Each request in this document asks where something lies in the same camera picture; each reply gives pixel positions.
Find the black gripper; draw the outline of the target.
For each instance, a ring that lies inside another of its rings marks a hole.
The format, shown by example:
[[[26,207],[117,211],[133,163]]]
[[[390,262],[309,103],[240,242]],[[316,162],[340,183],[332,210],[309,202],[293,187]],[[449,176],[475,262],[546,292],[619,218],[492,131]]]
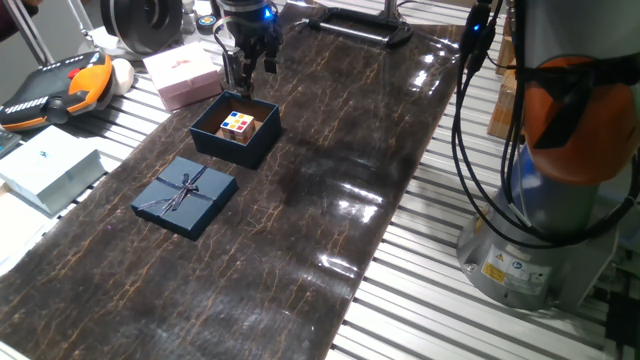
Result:
[[[271,0],[218,0],[218,7],[231,18],[228,29],[239,47],[223,51],[226,81],[243,98],[251,98],[253,68],[245,55],[253,60],[264,55],[265,72],[277,73],[283,42],[278,7]]]

